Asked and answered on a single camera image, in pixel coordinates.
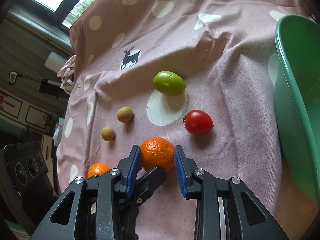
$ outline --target red tomato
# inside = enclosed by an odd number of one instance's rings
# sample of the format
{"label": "red tomato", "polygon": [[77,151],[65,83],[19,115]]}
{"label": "red tomato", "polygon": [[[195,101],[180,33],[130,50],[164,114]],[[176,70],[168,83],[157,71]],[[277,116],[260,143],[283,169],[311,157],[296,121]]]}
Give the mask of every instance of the red tomato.
{"label": "red tomato", "polygon": [[211,117],[201,110],[192,110],[184,117],[183,122],[186,130],[193,135],[204,135],[213,128]]}

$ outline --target green fruit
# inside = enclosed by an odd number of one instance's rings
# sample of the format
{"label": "green fruit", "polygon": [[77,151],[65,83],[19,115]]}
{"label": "green fruit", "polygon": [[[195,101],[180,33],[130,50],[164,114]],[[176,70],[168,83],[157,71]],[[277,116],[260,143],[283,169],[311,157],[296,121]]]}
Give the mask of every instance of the green fruit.
{"label": "green fruit", "polygon": [[155,89],[166,96],[180,95],[186,85],[183,79],[171,71],[161,71],[153,79]]}

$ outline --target orange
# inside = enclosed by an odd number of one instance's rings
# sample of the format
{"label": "orange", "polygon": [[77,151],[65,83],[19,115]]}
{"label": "orange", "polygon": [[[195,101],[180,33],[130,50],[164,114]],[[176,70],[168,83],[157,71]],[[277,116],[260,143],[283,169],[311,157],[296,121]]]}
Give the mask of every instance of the orange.
{"label": "orange", "polygon": [[95,174],[101,176],[103,173],[111,170],[111,168],[104,163],[95,163],[92,164],[88,170],[88,178],[92,177]]}
{"label": "orange", "polygon": [[168,172],[174,167],[174,146],[171,142],[161,137],[151,137],[141,146],[141,166],[149,171],[154,166],[164,167]]}

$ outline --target window frame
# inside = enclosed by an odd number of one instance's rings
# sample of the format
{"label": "window frame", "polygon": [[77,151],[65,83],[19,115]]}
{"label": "window frame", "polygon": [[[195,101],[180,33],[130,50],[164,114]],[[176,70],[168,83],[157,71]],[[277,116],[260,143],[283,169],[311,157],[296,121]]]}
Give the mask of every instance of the window frame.
{"label": "window frame", "polygon": [[18,0],[17,3],[23,8],[34,12],[38,17],[50,25],[57,27],[65,34],[69,35],[70,29],[65,27],[62,23],[79,1],[80,0],[62,0],[55,12],[35,0]]}

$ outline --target speaker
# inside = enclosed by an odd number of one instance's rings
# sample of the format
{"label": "speaker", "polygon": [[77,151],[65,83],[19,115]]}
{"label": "speaker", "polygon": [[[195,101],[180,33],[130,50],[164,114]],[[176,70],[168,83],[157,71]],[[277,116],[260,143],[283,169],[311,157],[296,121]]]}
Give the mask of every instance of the speaker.
{"label": "speaker", "polygon": [[38,141],[11,144],[0,151],[0,194],[31,236],[57,200]]}

